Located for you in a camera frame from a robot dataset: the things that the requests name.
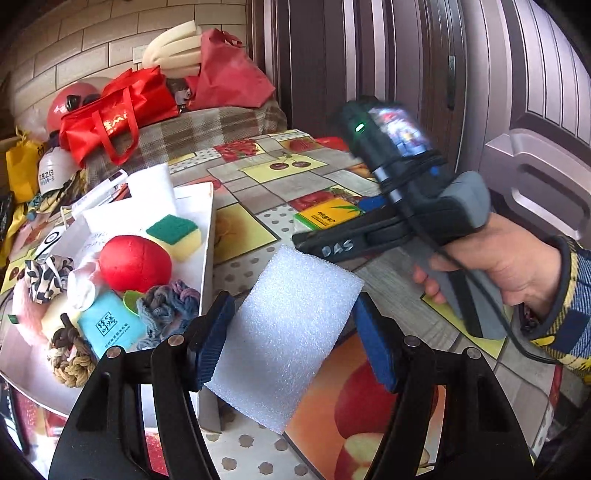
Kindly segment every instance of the display screen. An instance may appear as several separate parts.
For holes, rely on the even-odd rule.
[[[431,150],[431,144],[415,122],[401,108],[372,108],[369,114],[379,129],[387,134],[402,157],[414,157]]]

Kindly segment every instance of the wrist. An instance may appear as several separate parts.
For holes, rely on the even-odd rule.
[[[560,285],[562,265],[558,249],[547,244],[543,247],[543,251],[537,256],[532,283],[524,299],[524,303],[540,318],[548,315],[554,303]]]

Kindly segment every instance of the metal screw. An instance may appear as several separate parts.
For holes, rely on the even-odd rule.
[[[421,340],[419,340],[418,337],[415,337],[414,335],[407,335],[404,337],[404,344],[410,348],[416,348],[421,344]]]
[[[107,350],[108,358],[117,358],[121,354],[121,348],[118,346],[112,346]]]
[[[170,346],[179,346],[182,345],[184,342],[184,336],[183,335],[173,335],[172,337],[168,338],[168,344]]]
[[[478,348],[471,346],[468,350],[466,350],[466,355],[472,358],[472,360],[478,360],[482,356],[482,353]]]

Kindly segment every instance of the plaid sleeve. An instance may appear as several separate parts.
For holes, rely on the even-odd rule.
[[[522,331],[586,382],[591,382],[591,251],[566,236],[548,243],[560,250],[558,292],[545,319],[522,308]]]

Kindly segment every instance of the blue tissue package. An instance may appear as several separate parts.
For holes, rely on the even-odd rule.
[[[131,313],[123,301],[109,290],[82,312],[78,327],[100,358],[112,346],[119,345],[129,351],[132,345],[146,335],[146,328],[137,315]]]

